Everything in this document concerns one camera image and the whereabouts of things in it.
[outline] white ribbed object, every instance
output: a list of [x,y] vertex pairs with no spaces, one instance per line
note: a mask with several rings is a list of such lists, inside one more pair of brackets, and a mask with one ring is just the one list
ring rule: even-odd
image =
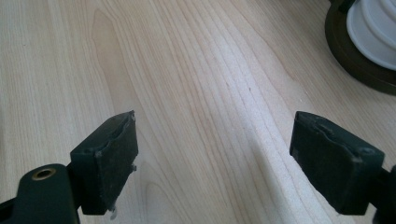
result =
[[357,0],[347,13],[346,27],[365,57],[396,71],[396,0]]

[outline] light wood surface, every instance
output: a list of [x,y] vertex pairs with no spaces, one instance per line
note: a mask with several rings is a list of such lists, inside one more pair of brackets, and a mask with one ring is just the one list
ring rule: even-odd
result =
[[289,155],[296,110],[396,163],[396,97],[327,46],[326,0],[0,1],[0,201],[133,109],[118,216],[82,223],[371,223],[340,216]]

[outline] wooden table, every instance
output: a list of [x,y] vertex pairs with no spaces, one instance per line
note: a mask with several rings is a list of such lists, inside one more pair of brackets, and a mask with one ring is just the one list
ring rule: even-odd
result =
[[20,178],[133,109],[137,172],[118,216],[82,223],[371,223],[340,216],[289,155],[294,113],[396,163],[396,97],[327,46],[330,2],[0,1],[0,201]]

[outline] dark brown base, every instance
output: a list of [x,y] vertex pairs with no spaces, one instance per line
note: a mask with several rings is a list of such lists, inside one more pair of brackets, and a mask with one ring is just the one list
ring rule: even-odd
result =
[[355,47],[347,33],[347,14],[338,10],[344,0],[332,0],[326,17],[327,43],[335,59],[345,70],[365,85],[396,95],[396,71],[373,63]]

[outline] black plastic mount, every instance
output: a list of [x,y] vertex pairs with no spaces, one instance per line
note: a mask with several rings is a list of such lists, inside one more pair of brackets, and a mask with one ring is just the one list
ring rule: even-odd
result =
[[1,224],[79,223],[77,209],[114,208],[138,154],[134,111],[108,119],[71,153],[66,167],[49,164],[21,179],[17,197],[0,204]]
[[290,155],[340,214],[377,208],[375,223],[396,223],[396,166],[382,168],[385,154],[320,116],[297,112]]
[[327,13],[325,33],[334,58],[344,69],[365,85],[396,95],[396,71],[367,59],[355,47],[347,33],[347,12],[355,0],[331,0]]

